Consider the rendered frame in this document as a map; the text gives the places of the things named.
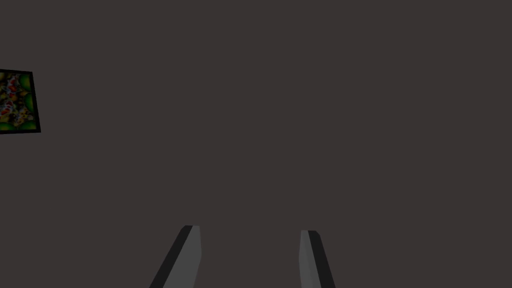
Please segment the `black framed colourful wall picture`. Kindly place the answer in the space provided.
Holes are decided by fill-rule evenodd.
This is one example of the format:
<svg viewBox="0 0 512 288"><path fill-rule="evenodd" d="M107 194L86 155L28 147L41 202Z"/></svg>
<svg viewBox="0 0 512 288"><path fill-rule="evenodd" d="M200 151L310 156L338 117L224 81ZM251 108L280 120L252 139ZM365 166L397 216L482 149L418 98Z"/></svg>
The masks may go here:
<svg viewBox="0 0 512 288"><path fill-rule="evenodd" d="M0 68L0 135L41 131L33 73Z"/></svg>

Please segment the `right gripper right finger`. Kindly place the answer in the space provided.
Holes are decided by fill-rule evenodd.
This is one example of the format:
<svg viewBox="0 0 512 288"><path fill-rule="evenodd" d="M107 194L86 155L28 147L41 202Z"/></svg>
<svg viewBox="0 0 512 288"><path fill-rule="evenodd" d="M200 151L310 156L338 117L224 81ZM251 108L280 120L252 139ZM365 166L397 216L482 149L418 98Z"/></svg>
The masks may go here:
<svg viewBox="0 0 512 288"><path fill-rule="evenodd" d="M302 230L298 254L300 288L336 288L322 238L316 230Z"/></svg>

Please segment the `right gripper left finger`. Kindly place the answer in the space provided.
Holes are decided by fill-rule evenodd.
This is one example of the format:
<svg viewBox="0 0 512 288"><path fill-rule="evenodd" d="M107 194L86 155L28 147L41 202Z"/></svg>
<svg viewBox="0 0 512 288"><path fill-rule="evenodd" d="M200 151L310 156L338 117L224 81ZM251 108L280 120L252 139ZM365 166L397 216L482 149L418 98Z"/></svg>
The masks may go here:
<svg viewBox="0 0 512 288"><path fill-rule="evenodd" d="M202 258L201 230L183 226L149 288L194 288Z"/></svg>

